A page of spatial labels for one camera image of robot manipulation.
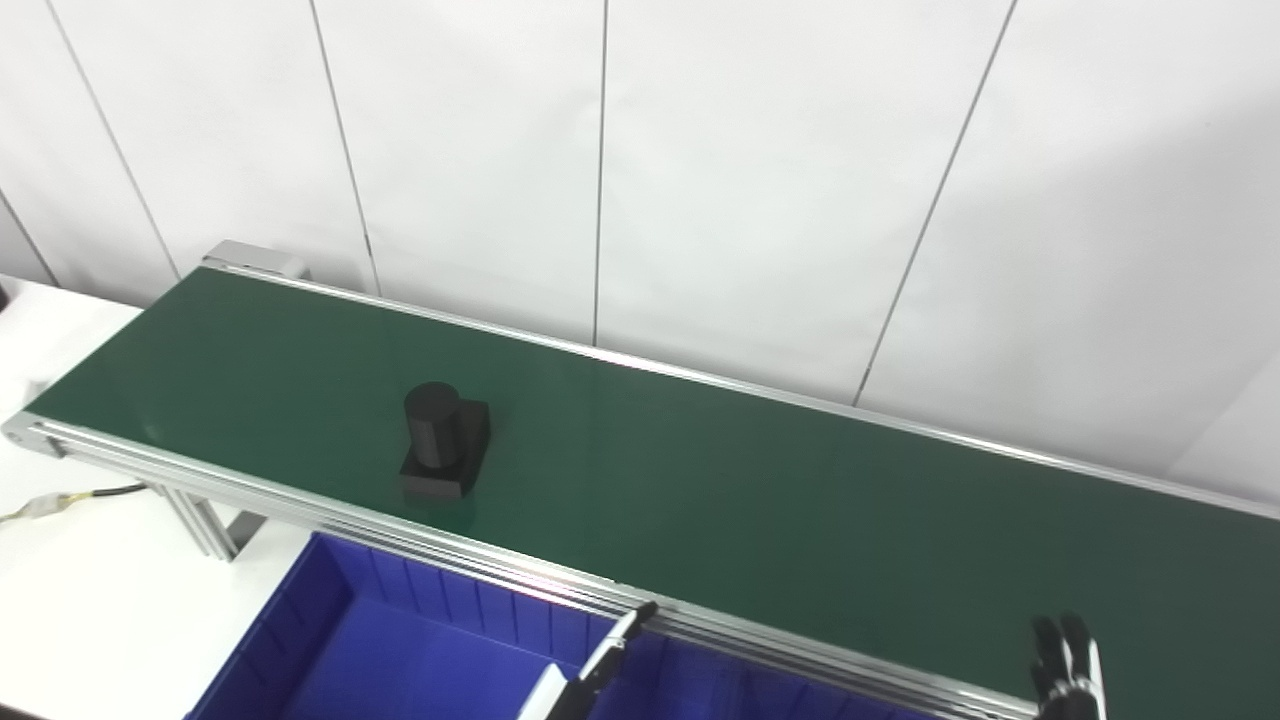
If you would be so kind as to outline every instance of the wall panel seam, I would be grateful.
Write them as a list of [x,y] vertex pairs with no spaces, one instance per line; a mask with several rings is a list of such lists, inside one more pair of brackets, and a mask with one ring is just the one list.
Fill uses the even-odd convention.
[[604,88],[609,69],[609,0],[604,0],[604,22],[600,33],[600,136],[595,165],[595,282],[591,297],[591,346],[600,340],[600,219],[604,213]]
[[902,290],[906,287],[906,279],[911,274],[911,269],[915,266],[915,259],[920,254],[920,245],[924,242],[924,236],[929,231],[929,222],[933,219],[933,211],[938,206],[938,199],[942,197],[942,190],[947,184],[947,178],[951,176],[951,168],[955,165],[956,155],[960,152],[960,145],[964,142],[965,132],[969,129],[969,122],[973,119],[974,110],[978,108],[978,101],[982,99],[982,91],[987,86],[987,78],[991,76],[991,68],[996,64],[996,56],[1000,54],[1000,45],[1005,40],[1005,32],[1009,29],[1009,23],[1012,20],[1014,10],[1018,8],[1018,0],[1011,0],[1009,4],[1009,10],[1005,13],[1005,19],[1000,26],[1000,32],[996,35],[996,44],[991,49],[991,55],[987,56],[987,65],[982,70],[982,76],[978,78],[978,87],[974,90],[973,100],[969,102],[969,110],[965,113],[964,122],[960,123],[960,132],[956,135],[955,145],[951,147],[951,154],[947,156],[947,164],[942,168],[942,177],[938,178],[937,190],[933,192],[933,199],[929,201],[929,209],[924,213],[924,220],[920,223],[920,232],[915,236],[915,245],[911,246],[911,254],[906,259],[906,265],[902,268],[902,277],[899,278],[897,288],[893,291],[893,300],[890,301],[888,311],[884,313],[884,322],[881,324],[879,334],[876,337],[876,345],[872,346],[872,354],[867,359],[867,368],[863,370],[861,380],[858,383],[858,392],[854,393],[854,401],[850,405],[858,405],[863,397],[863,391],[867,389],[867,380],[870,379],[872,366],[876,364],[876,357],[879,355],[881,346],[884,343],[884,334],[888,332],[890,322],[893,319],[893,313],[897,310],[899,300],[902,297]]
[[311,22],[316,28],[316,42],[320,45],[320,63],[324,65],[324,79],[329,86],[329,100],[333,102],[333,115],[338,122],[338,140],[342,142],[342,158],[347,163],[347,177],[351,179],[351,192],[356,199],[356,214],[360,217],[360,232],[365,240],[365,252],[369,255],[369,269],[374,275],[374,291],[383,297],[383,282],[378,275],[378,259],[374,258],[374,243],[369,238],[369,223],[365,222],[365,202],[360,197],[360,183],[356,182],[356,167],[351,161],[351,147],[347,145],[347,127],[342,122],[342,109],[338,106],[338,90],[333,85],[333,70],[329,68],[329,51],[320,29],[320,13],[315,0],[307,0],[311,6]]
[[49,9],[54,26],[58,28],[58,35],[63,38],[63,46],[67,47],[67,54],[70,55],[72,64],[76,65],[76,72],[79,74],[81,82],[84,85],[84,91],[88,94],[88,99],[93,104],[93,111],[97,113],[97,119],[102,123],[102,129],[106,131],[106,137],[111,142],[111,149],[115,151],[116,159],[120,160],[120,167],[124,169],[124,176],[129,181],[129,187],[133,188],[133,195],[138,199],[138,204],[142,206],[142,213],[147,218],[147,224],[151,225],[151,232],[155,234],[155,240],[160,245],[160,250],[164,252],[165,260],[169,263],[169,269],[173,270],[174,279],[182,279],[182,273],[178,272],[178,265],[173,260],[173,254],[169,251],[169,246],[165,243],[164,236],[160,233],[160,227],[156,224],[155,215],[151,214],[151,206],[147,205],[147,199],[142,195],[142,188],[138,186],[138,181],[133,176],[133,168],[129,167],[129,161],[124,158],[124,150],[120,147],[120,142],[115,137],[115,131],[111,129],[111,123],[106,119],[106,111],[102,110],[102,104],[97,99],[97,92],[93,91],[93,85],[90,82],[88,74],[84,72],[84,65],[81,64],[79,54],[76,53],[76,47],[72,45],[72,38],[67,35],[67,28],[63,26],[61,17],[59,17],[58,10],[54,8],[52,0],[45,0],[45,6]]
[[45,254],[40,251],[40,247],[36,246],[35,238],[32,238],[31,233],[27,232],[27,225],[22,224],[22,218],[18,217],[18,211],[14,210],[13,204],[9,202],[9,199],[4,193],[4,188],[0,188],[0,208],[9,213],[10,218],[13,218],[13,224],[17,225],[18,234],[27,241],[27,247],[31,247],[31,252],[36,256],[36,261],[40,263],[45,274],[49,275],[49,282],[54,283],[54,287],[63,287],[63,284],[58,282],[58,275],[54,274],[54,269],[50,268],[49,263],[45,260]]

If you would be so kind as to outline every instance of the black cylinder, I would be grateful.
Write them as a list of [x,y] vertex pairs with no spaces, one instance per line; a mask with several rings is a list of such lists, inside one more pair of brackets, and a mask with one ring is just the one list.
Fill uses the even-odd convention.
[[458,391],[445,383],[420,384],[404,396],[410,443],[424,468],[448,468],[465,455],[461,407]]

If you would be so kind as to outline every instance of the black object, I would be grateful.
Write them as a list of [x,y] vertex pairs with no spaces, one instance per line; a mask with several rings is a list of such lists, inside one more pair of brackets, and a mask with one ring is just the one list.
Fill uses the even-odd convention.
[[404,396],[404,491],[454,500],[470,492],[489,447],[489,404],[463,400],[445,383],[426,383]]

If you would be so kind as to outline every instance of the robotic hand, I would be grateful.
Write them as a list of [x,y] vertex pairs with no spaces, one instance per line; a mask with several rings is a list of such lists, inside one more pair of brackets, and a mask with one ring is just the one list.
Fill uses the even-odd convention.
[[1048,618],[1032,620],[1036,653],[1032,683],[1039,697],[1036,720],[1107,720],[1098,643],[1079,615],[1066,614],[1061,629]]

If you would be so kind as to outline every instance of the black cable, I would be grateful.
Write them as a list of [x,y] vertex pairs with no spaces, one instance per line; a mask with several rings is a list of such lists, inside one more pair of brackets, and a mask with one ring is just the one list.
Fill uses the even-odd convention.
[[101,488],[92,492],[93,497],[111,497],[113,495],[129,495],[131,492],[138,492],[140,489],[146,489],[146,483],[137,483],[133,486],[124,486],[119,488]]

